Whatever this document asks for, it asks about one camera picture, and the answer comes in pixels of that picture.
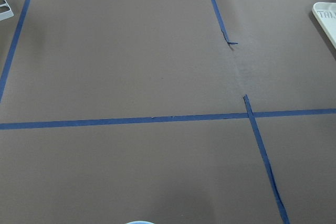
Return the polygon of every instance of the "tape line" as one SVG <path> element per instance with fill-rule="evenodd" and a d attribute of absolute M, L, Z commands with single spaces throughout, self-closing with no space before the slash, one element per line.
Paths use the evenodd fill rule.
<path fill-rule="evenodd" d="M 22 11 L 21 11 L 21 14 L 20 14 L 19 21 L 17 23 L 16 29 L 15 29 L 15 32 L 14 32 L 12 43 L 11 43 L 11 46 L 10 46 L 8 54 L 7 54 L 4 69 L 3 69 L 1 77 L 0 77 L 0 102 L 1 102 L 2 96 L 4 94 L 7 78 L 8 78 L 8 75 L 9 75 L 9 70 L 11 69 L 14 53 L 15 53 L 15 50 L 16 50 L 16 46 L 17 46 L 20 34 L 21 34 L 23 23 L 24 23 L 25 18 L 26 18 L 26 14 L 27 14 L 27 11 L 28 11 L 29 4 L 30 4 L 30 0 L 25 0 L 25 2 L 23 4 L 23 7 L 22 7 Z"/>
<path fill-rule="evenodd" d="M 260 135 L 260 132 L 259 132 L 258 124 L 257 124 L 256 118 L 253 114 L 252 107 L 251 107 L 251 104 L 248 100 L 247 95 L 244 96 L 244 101 L 245 101 L 245 106 L 246 106 L 248 118 L 250 120 L 252 129 L 253 129 L 253 132 L 254 132 L 254 136 L 256 138 L 256 141 L 257 141 L 257 144 L 258 144 L 258 147 L 259 147 L 261 157 L 263 158 L 262 160 L 264 161 L 266 172 L 267 172 L 267 175 L 268 175 L 268 178 L 269 178 L 272 190 L 273 190 L 273 194 L 275 196 L 276 203 L 278 205 L 278 209 L 279 209 L 281 218 L 282 218 L 284 224 L 290 224 L 285 206 L 283 205 L 283 202 L 282 202 L 281 197 L 280 197 L 280 193 L 278 191 L 278 188 L 277 188 L 277 185 L 276 185 L 276 182 L 275 182 L 275 178 L 274 178 L 274 175 L 273 175 L 271 163 L 268 159 L 267 152 L 266 152 L 264 143 L 262 141 L 262 138 L 261 138 L 261 135 Z"/>
<path fill-rule="evenodd" d="M 218 9 L 216 0 L 211 0 L 211 2 L 212 2 L 212 6 L 213 6 L 213 8 L 214 8 L 214 10 L 215 10 L 215 14 L 216 14 L 216 17 L 217 17 L 219 26 L 220 26 L 220 28 L 221 28 L 221 31 L 222 31 L 223 35 L 224 35 L 224 39 L 225 39 L 225 41 L 226 41 L 228 44 L 230 44 L 230 45 L 236 45 L 236 44 L 238 44 L 237 42 L 231 42 L 231 41 L 229 40 L 229 36 L 228 36 L 227 31 L 226 31 L 226 29 L 225 29 L 225 25 L 224 25 L 224 22 L 223 22 L 223 19 L 222 19 L 221 15 L 220 15 L 220 12 L 219 12 L 219 9 Z"/>
<path fill-rule="evenodd" d="M 248 118 L 247 113 L 159 116 L 155 118 L 119 118 L 119 119 L 93 119 L 93 120 L 73 120 L 73 121 L 50 121 L 50 122 L 1 123 L 0 130 L 76 127 L 76 126 L 114 125 L 114 124 L 137 124 L 137 123 L 207 121 L 207 120 L 223 120 L 223 119 L 243 119 L 243 118 Z"/>
<path fill-rule="evenodd" d="M 256 118 L 274 118 L 278 116 L 299 116 L 299 115 L 324 115 L 324 114 L 336 114 L 336 109 L 254 112 L 253 114 Z"/>

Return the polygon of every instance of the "white tray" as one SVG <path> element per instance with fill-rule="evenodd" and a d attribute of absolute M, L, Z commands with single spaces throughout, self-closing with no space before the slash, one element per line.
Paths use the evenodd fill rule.
<path fill-rule="evenodd" d="M 0 0 L 0 21 L 13 17 L 11 7 L 8 5 L 6 0 Z"/>
<path fill-rule="evenodd" d="M 313 6 L 313 13 L 336 48 L 336 3 L 317 2 Z"/>

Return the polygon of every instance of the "blue painter's tape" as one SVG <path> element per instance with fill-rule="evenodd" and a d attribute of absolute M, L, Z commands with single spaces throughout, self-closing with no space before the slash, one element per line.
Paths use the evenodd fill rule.
<path fill-rule="evenodd" d="M 15 53 L 16 46 L 17 46 L 17 43 L 18 43 L 18 40 L 19 40 L 19 37 L 20 37 L 20 33 L 21 33 L 21 30 L 22 30 L 22 27 L 23 27 L 23 23 L 24 23 L 25 18 L 26 18 L 26 14 L 27 14 L 27 11 L 28 11 L 29 4 L 30 4 L 30 0 L 25 0 L 25 2 L 23 4 L 23 7 L 22 7 L 22 11 L 21 11 L 21 14 L 20 14 L 19 21 L 17 23 L 16 29 L 15 29 L 15 32 L 14 32 L 11 47 L 9 48 L 9 51 L 8 51 L 8 54 L 7 54 L 5 66 L 4 66 L 4 69 L 3 69 L 1 77 L 0 77 L 0 102 L 1 102 L 2 96 L 4 94 L 7 78 L 8 78 L 8 75 L 9 75 L 9 70 L 10 70 L 11 65 L 12 65 L 14 53 Z"/>
<path fill-rule="evenodd" d="M 230 45 L 236 45 L 236 44 L 238 44 L 237 42 L 231 42 L 231 41 L 229 40 L 229 36 L 228 36 L 228 34 L 227 34 L 227 32 L 226 32 L 225 25 L 224 25 L 224 22 L 223 22 L 223 19 L 222 19 L 221 15 L 220 15 L 220 12 L 219 12 L 219 9 L 218 9 L 216 0 L 211 0 L 211 2 L 212 2 L 212 6 L 213 6 L 213 8 L 214 8 L 214 10 L 215 10 L 215 14 L 216 14 L 216 17 L 217 17 L 219 26 L 220 26 L 220 28 L 221 28 L 221 31 L 222 31 L 223 35 L 224 35 L 224 39 L 225 39 L 225 41 L 226 41 L 228 44 L 230 44 Z"/>
<path fill-rule="evenodd" d="M 324 114 L 336 114 L 336 109 L 254 112 L 254 116 L 256 118 L 274 118 L 277 116 L 324 115 Z"/>
<path fill-rule="evenodd" d="M 118 119 L 93 119 L 93 120 L 76 120 L 76 121 L 1 123 L 0 130 L 78 127 L 78 126 L 136 124 L 136 123 L 207 121 L 207 120 L 223 120 L 223 119 L 243 119 L 243 118 L 248 118 L 247 113 L 177 115 L 177 116 L 159 116 L 155 118 L 118 118 Z"/>
<path fill-rule="evenodd" d="M 253 132 L 254 132 L 254 136 L 256 138 L 261 157 L 263 158 L 262 160 L 264 161 L 266 172 L 267 172 L 269 181 L 271 183 L 271 187 L 272 187 L 272 190 L 273 190 L 273 193 L 274 193 L 277 205 L 278 205 L 278 209 L 279 209 L 281 218 L 282 218 L 284 224 L 290 224 L 285 206 L 283 205 L 283 202 L 280 198 L 280 193 L 278 191 L 278 188 L 277 188 L 277 185 L 276 185 L 276 182 L 275 182 L 275 178 L 274 178 L 274 175 L 273 175 L 271 163 L 268 159 L 267 152 L 266 152 L 264 143 L 262 141 L 262 138 L 261 138 L 261 135 L 260 135 L 260 132 L 259 132 L 258 124 L 257 124 L 256 118 L 255 118 L 255 115 L 252 111 L 252 107 L 251 107 L 251 104 L 248 100 L 247 95 L 244 96 L 244 101 L 245 101 L 245 106 L 246 106 L 248 118 L 250 119 L 250 123 L 251 123 L 252 129 L 253 129 Z"/>

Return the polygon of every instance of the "blue container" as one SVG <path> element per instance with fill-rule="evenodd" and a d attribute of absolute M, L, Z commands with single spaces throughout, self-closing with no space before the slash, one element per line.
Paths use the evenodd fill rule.
<path fill-rule="evenodd" d="M 154 224 L 154 223 L 139 220 L 139 221 L 133 221 L 133 222 L 130 222 L 130 223 L 127 223 L 127 224 Z"/>

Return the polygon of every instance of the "blue tape strip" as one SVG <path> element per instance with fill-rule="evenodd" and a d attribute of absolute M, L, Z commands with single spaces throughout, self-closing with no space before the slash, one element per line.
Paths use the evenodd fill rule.
<path fill-rule="evenodd" d="M 243 119 L 243 118 L 248 118 L 247 113 L 159 116 L 156 118 L 119 118 L 119 119 L 76 120 L 76 121 L 1 123 L 0 130 L 135 124 L 135 123 L 206 121 L 206 120 Z"/>
<path fill-rule="evenodd" d="M 11 47 L 9 48 L 9 51 L 8 51 L 8 54 L 7 54 L 5 66 L 4 66 L 4 69 L 3 69 L 1 77 L 0 77 L 0 102 L 1 102 L 2 96 L 4 94 L 9 70 L 10 70 L 11 65 L 12 65 L 14 53 L 15 53 L 16 46 L 17 46 L 17 43 L 18 43 L 18 40 L 19 40 L 19 37 L 20 37 L 20 33 L 21 33 L 21 30 L 22 30 L 22 27 L 23 27 L 23 23 L 24 23 L 25 18 L 26 18 L 26 14 L 27 14 L 27 11 L 28 11 L 29 4 L 30 4 L 30 0 L 25 0 L 25 2 L 23 4 L 23 7 L 22 7 L 22 11 L 21 11 L 21 14 L 20 14 L 19 21 L 18 21 L 16 29 L 15 29 L 14 36 L 13 36 L 13 39 L 12 39 Z"/>
<path fill-rule="evenodd" d="M 275 118 L 277 116 L 324 115 L 324 114 L 336 114 L 336 109 L 254 112 L 254 116 L 256 118 Z"/>
<path fill-rule="evenodd" d="M 268 159 L 267 152 L 266 152 L 264 143 L 262 141 L 262 138 L 261 138 L 261 135 L 260 135 L 260 132 L 259 132 L 258 124 L 257 124 L 256 118 L 253 114 L 251 104 L 248 100 L 247 95 L 244 96 L 244 101 L 245 101 L 245 106 L 246 106 L 248 118 L 250 119 L 250 123 L 251 123 L 252 129 L 253 129 L 253 132 L 254 132 L 254 136 L 257 140 L 259 151 L 260 151 L 261 157 L 263 158 L 262 160 L 264 161 L 266 172 L 267 172 L 269 181 L 271 183 L 271 187 L 272 187 L 272 190 L 273 190 L 273 193 L 274 193 L 277 205 L 278 205 L 278 209 L 279 209 L 281 218 L 282 218 L 284 224 L 290 224 L 285 206 L 283 205 L 283 202 L 280 198 L 280 194 L 279 194 L 279 191 L 278 191 L 278 188 L 277 188 L 277 185 L 276 185 L 276 182 L 275 182 L 275 178 L 274 178 L 274 175 L 273 175 L 271 163 Z"/>
<path fill-rule="evenodd" d="M 219 9 L 218 9 L 216 0 L 211 0 L 211 2 L 212 2 L 212 6 L 214 7 L 214 10 L 215 10 L 215 13 L 216 13 L 216 17 L 217 17 L 219 26 L 220 26 L 220 28 L 221 28 L 221 31 L 222 31 L 222 33 L 223 33 L 223 35 L 224 35 L 224 39 L 225 39 L 225 41 L 226 41 L 228 44 L 230 44 L 230 45 L 236 45 L 236 44 L 238 44 L 237 42 L 231 42 L 231 41 L 229 40 L 229 36 L 228 36 L 228 34 L 227 34 L 227 32 L 226 32 L 225 25 L 224 25 L 224 22 L 223 22 L 223 19 L 222 19 L 221 15 L 220 15 L 220 12 L 219 12 Z"/>

